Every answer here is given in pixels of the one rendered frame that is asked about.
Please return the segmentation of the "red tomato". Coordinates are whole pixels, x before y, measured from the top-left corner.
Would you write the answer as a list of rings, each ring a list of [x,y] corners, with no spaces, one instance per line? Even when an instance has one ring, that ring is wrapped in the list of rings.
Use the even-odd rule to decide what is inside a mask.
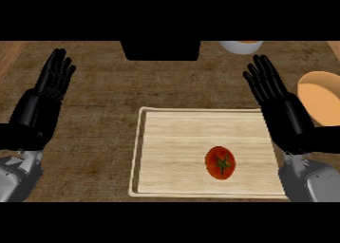
[[[214,179],[224,180],[236,168],[235,156],[227,148],[216,146],[205,155],[205,167]]]

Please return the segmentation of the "black pot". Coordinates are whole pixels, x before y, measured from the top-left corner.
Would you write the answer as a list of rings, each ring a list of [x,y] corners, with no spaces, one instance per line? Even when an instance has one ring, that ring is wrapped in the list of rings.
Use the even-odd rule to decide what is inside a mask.
[[[123,41],[124,54],[132,61],[195,61],[199,41]]]

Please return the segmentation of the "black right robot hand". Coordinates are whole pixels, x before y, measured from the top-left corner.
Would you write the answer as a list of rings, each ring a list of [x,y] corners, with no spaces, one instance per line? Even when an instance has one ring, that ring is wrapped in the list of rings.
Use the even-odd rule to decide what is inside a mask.
[[[314,126],[266,55],[253,56],[242,77],[261,108],[272,141],[281,150],[292,155],[313,152],[340,154],[340,125]]]

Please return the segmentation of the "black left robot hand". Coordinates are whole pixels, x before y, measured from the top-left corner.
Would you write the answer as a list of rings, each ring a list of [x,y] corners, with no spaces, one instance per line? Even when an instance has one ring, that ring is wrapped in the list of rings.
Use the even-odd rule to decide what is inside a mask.
[[[8,123],[0,123],[0,150],[39,151],[49,143],[71,84],[75,65],[62,48],[55,48],[33,88],[15,105]]]

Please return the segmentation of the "white bowl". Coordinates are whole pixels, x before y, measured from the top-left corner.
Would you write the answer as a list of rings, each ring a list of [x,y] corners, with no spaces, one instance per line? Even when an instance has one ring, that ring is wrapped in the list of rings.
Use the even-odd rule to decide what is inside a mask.
[[[263,44],[261,41],[255,41],[255,42],[220,41],[219,43],[227,51],[241,55],[254,53]]]

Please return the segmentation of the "pale wooden tray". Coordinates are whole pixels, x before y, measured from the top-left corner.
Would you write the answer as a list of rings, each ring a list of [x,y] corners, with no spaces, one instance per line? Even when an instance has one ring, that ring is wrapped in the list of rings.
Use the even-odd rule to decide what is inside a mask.
[[[229,178],[214,178],[205,155],[224,147],[235,156]],[[283,199],[269,130],[257,109],[139,109],[132,196]]]

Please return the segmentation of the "orange bowl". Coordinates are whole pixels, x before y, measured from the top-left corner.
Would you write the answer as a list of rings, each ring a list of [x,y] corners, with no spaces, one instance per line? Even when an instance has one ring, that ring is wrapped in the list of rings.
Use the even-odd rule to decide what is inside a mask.
[[[317,124],[340,125],[340,75],[326,71],[306,73],[297,82],[297,96]]]

